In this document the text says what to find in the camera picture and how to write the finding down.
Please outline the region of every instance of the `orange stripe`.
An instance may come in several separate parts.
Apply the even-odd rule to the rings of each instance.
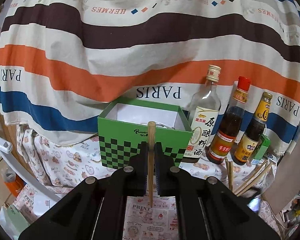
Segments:
[[[232,86],[238,76],[251,79],[251,85],[280,93],[300,103],[300,82],[244,60],[189,61],[136,76],[114,77],[90,74],[58,60],[45,57],[45,51],[24,45],[0,48],[0,65],[22,66],[27,72],[46,76],[55,90],[69,90],[100,102],[111,102],[134,86],[160,83],[203,83],[208,65],[221,67],[219,85]]]

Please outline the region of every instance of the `wooden chopstick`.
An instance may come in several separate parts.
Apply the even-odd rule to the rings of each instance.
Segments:
[[[156,123],[148,123],[148,190],[150,198],[150,207],[153,206],[153,169],[154,169],[154,141],[155,141]]]
[[[229,162],[229,189],[233,191],[233,161]]]
[[[227,157],[225,157],[225,162],[226,162],[226,169],[227,169],[227,176],[228,176],[228,188],[230,189],[231,188],[230,162],[228,161]]]
[[[245,193],[247,190],[249,190],[253,185],[255,185],[263,177],[263,175],[266,174],[271,169],[272,164],[273,164],[273,162],[270,161],[270,163],[264,168],[264,170],[252,182],[250,182],[239,193],[237,193],[237,196],[241,196],[243,193]]]
[[[267,159],[265,159],[263,163],[253,171],[253,173],[249,176],[249,178],[234,191],[234,194],[237,194],[245,185],[247,185],[247,183],[254,177],[254,175],[258,173],[258,171],[260,171],[260,169],[263,167],[264,164],[266,164],[266,162]]]

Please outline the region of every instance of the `striped fabric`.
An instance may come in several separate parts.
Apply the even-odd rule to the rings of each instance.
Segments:
[[[96,133],[105,103],[121,95],[187,110],[209,64],[222,68],[218,123],[238,76],[248,77],[237,140],[267,91],[266,133],[284,153],[300,122],[295,0],[12,0],[0,36],[0,108],[7,124],[28,123],[66,146]]]

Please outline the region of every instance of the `green package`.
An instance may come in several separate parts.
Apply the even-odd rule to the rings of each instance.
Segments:
[[[157,123],[155,142],[179,166],[192,135],[180,106],[119,97],[98,117],[101,163],[113,169],[125,167],[148,141],[149,121]]]
[[[262,134],[256,148],[254,149],[249,159],[249,162],[254,165],[258,164],[265,152],[267,151],[270,144],[271,140],[266,135]]]

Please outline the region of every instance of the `sauce bottle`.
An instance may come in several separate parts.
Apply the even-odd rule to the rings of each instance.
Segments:
[[[223,162],[239,133],[250,83],[250,79],[239,77],[237,89],[233,93],[219,129],[206,153],[208,160],[212,163],[221,164]]]
[[[254,112],[244,135],[242,136],[238,148],[234,153],[233,161],[238,165],[244,165],[253,150],[258,144],[258,141],[263,133],[268,120],[272,95],[268,92],[263,92],[259,105]]]
[[[221,68],[209,65],[204,87],[192,96],[188,120],[193,131],[182,162],[197,163],[210,137],[221,107],[217,82]]]

